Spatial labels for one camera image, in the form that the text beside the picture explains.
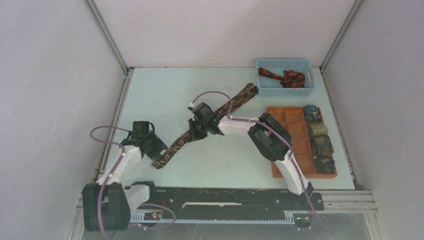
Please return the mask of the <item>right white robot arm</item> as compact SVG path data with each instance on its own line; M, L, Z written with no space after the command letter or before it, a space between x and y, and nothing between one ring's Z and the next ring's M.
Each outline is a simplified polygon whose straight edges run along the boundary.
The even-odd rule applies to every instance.
M234 117L215 113L206 103L191 103L189 119L189 142L212 135L240 135L249 137L260 154L274 163L283 175L291 194L291 204L304 209L311 202L314 187L298 165L290 133L270 114L259 117Z

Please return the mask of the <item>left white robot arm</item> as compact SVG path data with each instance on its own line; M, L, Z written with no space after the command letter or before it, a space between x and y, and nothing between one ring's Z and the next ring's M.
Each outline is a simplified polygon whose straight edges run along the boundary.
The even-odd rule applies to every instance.
M140 205L153 208L158 194L153 181L129 183L129 173L147 156L152 161L167 150L149 121L134 121L132 130L117 144L119 154L115 164L95 183L82 190L84 227L90 232L124 231L128 228L131 213Z

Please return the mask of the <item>brown floral tie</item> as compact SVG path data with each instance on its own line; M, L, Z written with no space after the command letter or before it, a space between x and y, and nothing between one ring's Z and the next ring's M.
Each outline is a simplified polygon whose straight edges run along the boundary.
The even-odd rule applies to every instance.
M253 99L258 94L258 87L253 83L248 83L237 95L235 95L232 101L232 108L230 108L230 101L227 101L221 107L219 107L215 113L233 113L241 106L246 104L248 101ZM164 168L172 157L186 144L189 142L189 130L184 132L179 138L177 138L170 147L164 152L162 157L152 162L151 166L157 170Z

